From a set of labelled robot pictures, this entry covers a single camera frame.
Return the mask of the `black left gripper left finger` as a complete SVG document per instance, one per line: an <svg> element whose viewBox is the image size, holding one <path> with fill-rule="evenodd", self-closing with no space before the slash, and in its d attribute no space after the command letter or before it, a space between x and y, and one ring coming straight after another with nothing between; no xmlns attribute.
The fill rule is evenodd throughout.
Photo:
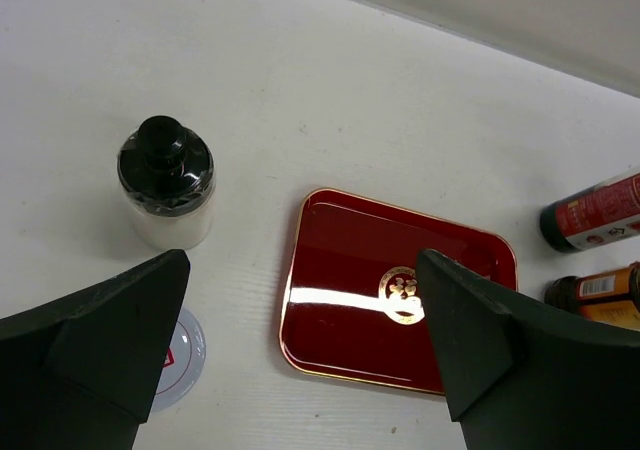
<svg viewBox="0 0 640 450"><path fill-rule="evenodd" d="M2 319L2 448L132 448L189 274L185 251L170 250Z"/></svg>

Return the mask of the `red label tall bottle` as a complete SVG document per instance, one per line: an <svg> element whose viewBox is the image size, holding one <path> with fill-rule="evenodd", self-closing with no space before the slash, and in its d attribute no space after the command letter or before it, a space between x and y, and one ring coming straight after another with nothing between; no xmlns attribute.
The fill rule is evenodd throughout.
<svg viewBox="0 0 640 450"><path fill-rule="evenodd" d="M639 235L639 168L546 206L539 215L545 241L577 253Z"/></svg>

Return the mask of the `white bottle black cap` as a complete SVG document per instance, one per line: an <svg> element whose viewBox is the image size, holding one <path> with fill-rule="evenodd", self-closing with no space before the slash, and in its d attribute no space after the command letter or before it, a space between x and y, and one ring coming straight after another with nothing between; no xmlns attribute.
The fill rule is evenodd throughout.
<svg viewBox="0 0 640 450"><path fill-rule="evenodd" d="M216 166L204 140L178 120L144 120L121 146L119 186L131 224L151 247L188 250L212 221Z"/></svg>

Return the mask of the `small jar white lid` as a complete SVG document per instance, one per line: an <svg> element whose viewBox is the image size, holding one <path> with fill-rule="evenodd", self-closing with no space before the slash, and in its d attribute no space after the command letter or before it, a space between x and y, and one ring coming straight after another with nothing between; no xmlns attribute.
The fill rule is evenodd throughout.
<svg viewBox="0 0 640 450"><path fill-rule="evenodd" d="M206 339L195 316L180 310L151 407L164 410L179 402L198 381L206 361Z"/></svg>

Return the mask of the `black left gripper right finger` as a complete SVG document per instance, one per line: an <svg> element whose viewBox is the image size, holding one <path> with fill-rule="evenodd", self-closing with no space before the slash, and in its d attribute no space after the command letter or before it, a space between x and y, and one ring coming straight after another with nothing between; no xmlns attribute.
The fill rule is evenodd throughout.
<svg viewBox="0 0 640 450"><path fill-rule="evenodd" d="M635 449L639 335L543 304L438 251L416 276L450 417L470 449Z"/></svg>

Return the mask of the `amber orange label bottle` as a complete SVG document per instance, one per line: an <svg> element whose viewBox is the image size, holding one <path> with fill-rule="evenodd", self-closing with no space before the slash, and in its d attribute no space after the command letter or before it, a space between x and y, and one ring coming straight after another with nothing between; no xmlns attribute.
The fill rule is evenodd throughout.
<svg viewBox="0 0 640 450"><path fill-rule="evenodd" d="M547 305L588 320L639 330L639 263L578 277L566 276L549 284Z"/></svg>

